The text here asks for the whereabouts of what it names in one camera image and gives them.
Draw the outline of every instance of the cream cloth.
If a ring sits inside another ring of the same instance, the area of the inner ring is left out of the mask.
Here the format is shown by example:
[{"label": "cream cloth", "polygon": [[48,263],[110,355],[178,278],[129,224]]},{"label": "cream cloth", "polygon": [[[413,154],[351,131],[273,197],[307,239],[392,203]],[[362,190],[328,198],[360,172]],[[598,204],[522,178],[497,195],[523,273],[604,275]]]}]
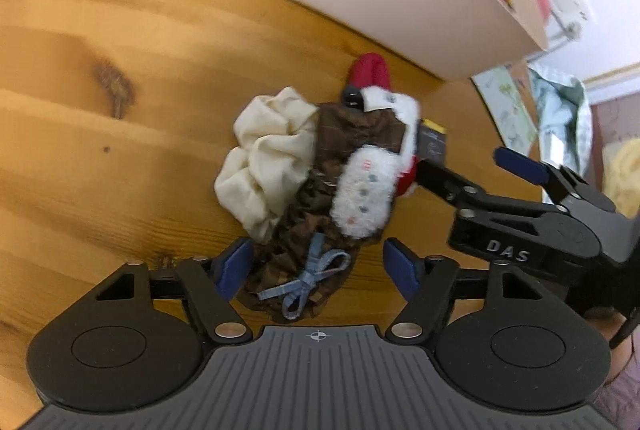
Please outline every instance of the cream cloth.
[{"label": "cream cloth", "polygon": [[620,213],[633,219],[640,209],[640,138],[609,144],[602,151],[604,195]]},{"label": "cream cloth", "polygon": [[214,183],[219,203],[259,243],[271,232],[311,169],[318,109],[286,87],[257,96],[234,123],[239,142]]}]

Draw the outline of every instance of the wood knot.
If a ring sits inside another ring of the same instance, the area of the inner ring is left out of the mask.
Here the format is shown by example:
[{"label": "wood knot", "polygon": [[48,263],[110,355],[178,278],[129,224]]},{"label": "wood knot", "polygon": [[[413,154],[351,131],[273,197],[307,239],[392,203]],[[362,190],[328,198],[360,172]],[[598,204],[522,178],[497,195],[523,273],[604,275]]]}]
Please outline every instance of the wood knot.
[{"label": "wood knot", "polygon": [[106,59],[95,66],[94,78],[109,94],[113,106],[111,117],[122,120],[127,108],[134,103],[133,85],[122,71]]}]

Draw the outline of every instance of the wooden table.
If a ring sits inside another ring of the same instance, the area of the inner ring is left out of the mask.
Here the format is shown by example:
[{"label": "wooden table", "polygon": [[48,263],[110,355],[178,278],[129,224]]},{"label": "wooden table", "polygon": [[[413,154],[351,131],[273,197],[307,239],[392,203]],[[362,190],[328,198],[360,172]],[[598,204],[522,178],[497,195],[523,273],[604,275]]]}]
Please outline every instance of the wooden table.
[{"label": "wooden table", "polygon": [[[287,0],[0,0],[0,428],[40,406],[31,337],[127,259],[214,255],[242,234],[210,185],[249,100],[293,86],[333,101],[357,55],[381,52],[394,89],[449,130],[448,164],[488,191],[535,200],[495,168],[500,143],[468,81],[443,83]],[[130,79],[124,120],[94,79],[107,59]],[[447,253],[452,209],[423,190],[398,201],[386,235]],[[378,323],[404,302],[380,245],[362,250],[314,323]],[[256,330],[266,317],[234,304]]]}]

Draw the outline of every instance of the white baseboard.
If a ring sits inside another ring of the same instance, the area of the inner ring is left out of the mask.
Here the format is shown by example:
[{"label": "white baseboard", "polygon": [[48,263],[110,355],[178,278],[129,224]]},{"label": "white baseboard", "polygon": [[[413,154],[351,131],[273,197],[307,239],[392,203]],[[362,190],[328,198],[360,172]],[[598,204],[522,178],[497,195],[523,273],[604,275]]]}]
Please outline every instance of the white baseboard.
[{"label": "white baseboard", "polygon": [[602,86],[587,86],[587,96],[589,97],[589,103],[591,105],[609,102],[610,100],[638,92],[640,92],[640,76],[636,76],[630,80],[607,83]]}]

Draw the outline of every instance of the ridged gray plate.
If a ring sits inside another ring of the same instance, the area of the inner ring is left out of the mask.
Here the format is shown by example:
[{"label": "ridged gray plate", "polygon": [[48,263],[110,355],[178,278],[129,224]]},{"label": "ridged gray plate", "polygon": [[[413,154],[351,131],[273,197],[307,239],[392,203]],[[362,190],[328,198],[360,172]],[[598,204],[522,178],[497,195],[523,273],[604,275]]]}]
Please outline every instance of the ridged gray plate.
[{"label": "ridged gray plate", "polygon": [[498,412],[459,394],[417,347],[373,326],[267,327],[222,347],[168,399],[128,413],[46,406],[26,430],[614,430],[592,407],[557,415]]}]

